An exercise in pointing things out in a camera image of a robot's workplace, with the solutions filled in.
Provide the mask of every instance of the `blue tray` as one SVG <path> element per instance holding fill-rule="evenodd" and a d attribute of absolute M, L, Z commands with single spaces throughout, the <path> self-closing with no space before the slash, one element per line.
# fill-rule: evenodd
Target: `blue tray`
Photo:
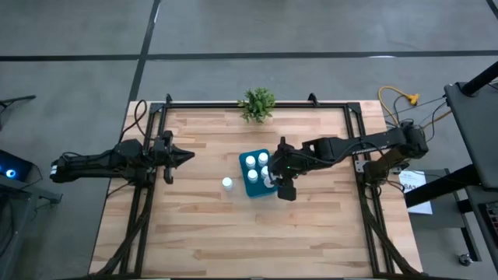
<path fill-rule="evenodd" d="M 242 177 L 244 179 L 244 185 L 246 186 L 246 193 L 249 198 L 260 198 L 265 195 L 273 194 L 277 191 L 277 187 L 266 187 L 263 183 L 264 180 L 261 178 L 261 167 L 258 164 L 258 156 L 260 153 L 266 152 L 268 158 L 270 158 L 270 152 L 267 149 L 260 149 L 252 152 L 245 152 L 240 154 L 239 162 L 240 168 L 242 169 Z M 246 166 L 246 158 L 248 156 L 253 156 L 256 159 L 256 167 L 254 170 L 258 172 L 258 182 L 251 183 L 247 178 L 247 172 L 249 172 L 249 168 Z"/>

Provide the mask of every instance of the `white bottle cap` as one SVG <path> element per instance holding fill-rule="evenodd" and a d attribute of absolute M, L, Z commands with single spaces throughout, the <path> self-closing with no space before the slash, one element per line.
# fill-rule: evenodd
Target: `white bottle cap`
<path fill-rule="evenodd" d="M 273 187 L 273 184 L 272 184 L 272 182 L 270 181 L 270 177 L 266 177 L 266 178 L 265 178 L 265 181 L 263 181 L 263 184 L 265 184 L 265 186 L 266 186 L 267 188 L 271 188 L 271 187 Z"/>
<path fill-rule="evenodd" d="M 233 188 L 233 181 L 229 177 L 223 178 L 223 180 L 221 181 L 221 184 L 223 185 L 223 187 L 227 191 L 231 191 Z"/>
<path fill-rule="evenodd" d="M 249 172 L 247 172 L 247 178 L 251 183 L 255 183 L 258 180 L 258 172 L 256 172 L 256 170 L 249 170 Z"/>
<path fill-rule="evenodd" d="M 265 179 L 268 176 L 268 167 L 261 168 L 261 178 Z"/>
<path fill-rule="evenodd" d="M 246 165 L 247 168 L 254 168 L 254 166 L 256 165 L 256 159 L 253 156 L 248 156 L 246 158 Z"/>
<path fill-rule="evenodd" d="M 262 152 L 258 156 L 258 164 L 259 166 L 265 166 L 268 162 L 268 154 L 266 152 Z"/>

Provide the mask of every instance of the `wooden table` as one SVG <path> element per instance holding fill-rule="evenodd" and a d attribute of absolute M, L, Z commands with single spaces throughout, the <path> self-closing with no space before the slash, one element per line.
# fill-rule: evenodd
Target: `wooden table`
<path fill-rule="evenodd" d="M 381 105 L 360 103 L 366 133 L 385 131 Z M 125 127 L 133 122 L 135 105 Z M 146 126 L 145 118 L 140 125 Z M 278 109 L 259 125 L 246 124 L 235 109 L 169 109 L 166 128 L 195 158 L 174 170 L 172 185 L 158 176 L 143 277 L 371 276 L 350 158 L 295 180 L 293 202 L 276 195 L 248 198 L 238 162 L 242 152 L 275 151 L 280 136 L 297 148 L 313 138 L 347 138 L 342 110 Z M 136 128 L 124 138 L 143 140 Z M 222 187 L 224 177 L 234 180 L 231 192 Z M 112 180 L 109 191 L 123 183 Z M 90 272 L 102 268 L 125 238 L 132 195 L 133 187 L 126 187 L 107 199 Z M 421 271 L 402 194 L 383 186 L 381 202 L 389 237 Z M 376 247 L 383 263 L 378 242 Z"/>

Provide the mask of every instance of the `green plant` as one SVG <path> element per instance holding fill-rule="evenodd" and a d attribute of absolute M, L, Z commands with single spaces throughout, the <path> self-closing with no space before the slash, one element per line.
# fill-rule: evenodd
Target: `green plant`
<path fill-rule="evenodd" d="M 270 112 L 273 111 L 275 106 L 275 97 L 266 88 L 257 88 L 254 90 L 248 90 L 245 93 L 246 100 L 238 100 L 238 106 L 242 108 L 241 117 L 249 122 L 249 120 L 254 120 L 259 124 L 263 123 L 266 117 L 272 117 Z"/>

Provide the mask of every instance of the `gray concrete floor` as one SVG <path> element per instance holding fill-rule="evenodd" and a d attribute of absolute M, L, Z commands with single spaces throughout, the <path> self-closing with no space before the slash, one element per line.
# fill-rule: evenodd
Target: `gray concrete floor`
<path fill-rule="evenodd" d="M 0 0 L 0 56 L 137 54 L 152 0 L 67 2 Z M 376 3 L 345 0 L 163 0 L 150 53 L 252 51 L 472 51 L 496 49 L 498 21 L 484 0 Z M 265 86 L 279 100 L 375 100 L 380 86 L 420 93 L 466 81 L 497 57 L 334 58 L 148 61 L 139 99 L 235 100 Z M 117 141 L 136 61 L 0 62 L 0 98 L 36 94 L 2 115 L 0 148 L 40 166 L 62 152 L 96 153 Z M 385 92 L 386 103 L 396 94 Z M 440 102 L 402 118 L 421 121 Z M 398 109 L 408 105 L 400 100 Z M 470 163 L 452 117 L 436 125 L 430 153 L 413 168 L 456 170 Z M 84 275 L 89 267 L 108 180 L 40 187 L 64 194 L 32 221 L 15 279 Z M 413 228 L 424 271 L 437 276 L 498 278 L 475 221 L 483 262 L 460 266 L 459 230 Z"/>

